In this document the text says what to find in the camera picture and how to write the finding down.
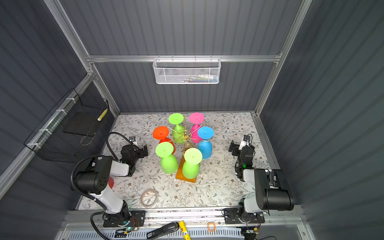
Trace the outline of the gold wire wine glass rack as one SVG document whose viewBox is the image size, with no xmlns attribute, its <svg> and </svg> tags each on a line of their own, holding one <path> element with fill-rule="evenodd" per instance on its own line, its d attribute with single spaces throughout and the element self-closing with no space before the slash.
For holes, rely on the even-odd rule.
<svg viewBox="0 0 384 240">
<path fill-rule="evenodd" d="M 184 116 L 173 114 L 169 117 L 170 124 L 175 127 L 172 129 L 174 141 L 184 144 L 184 151 L 181 163 L 178 168 L 176 178 L 186 182 L 195 183 L 200 171 L 200 163 L 212 156 L 213 146 L 211 139 L 214 130 L 204 126 L 204 121 L 197 118 L 193 124 L 198 125 L 190 131 L 182 126 Z"/>
</svg>

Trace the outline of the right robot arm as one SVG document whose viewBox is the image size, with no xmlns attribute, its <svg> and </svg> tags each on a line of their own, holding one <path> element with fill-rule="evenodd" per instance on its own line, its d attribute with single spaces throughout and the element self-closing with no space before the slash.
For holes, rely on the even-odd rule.
<svg viewBox="0 0 384 240">
<path fill-rule="evenodd" d="M 244 183 L 254 185 L 254 192 L 242 198 L 236 208 L 222 210 L 226 224 L 262 224 L 264 212 L 292 211 L 295 201 L 286 176 L 279 169 L 258 169 L 253 167 L 255 147 L 253 136 L 244 135 L 240 144 L 230 143 L 229 152 L 237 157 L 235 173 Z"/>
</svg>

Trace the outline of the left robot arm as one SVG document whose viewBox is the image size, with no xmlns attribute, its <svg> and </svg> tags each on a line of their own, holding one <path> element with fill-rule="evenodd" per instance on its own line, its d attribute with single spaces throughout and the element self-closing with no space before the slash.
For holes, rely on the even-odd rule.
<svg viewBox="0 0 384 240">
<path fill-rule="evenodd" d="M 103 208 L 101 214 L 105 227 L 125 227 L 139 225 L 139 220 L 132 217 L 126 201 L 118 197 L 109 184 L 111 176 L 131 177 L 139 159 L 148 156 L 148 147 L 138 147 L 135 137 L 124 139 L 128 142 L 121 149 L 118 159 L 107 143 L 111 156 L 96 155 L 80 160 L 70 175 L 71 189 L 88 198 Z"/>
</svg>

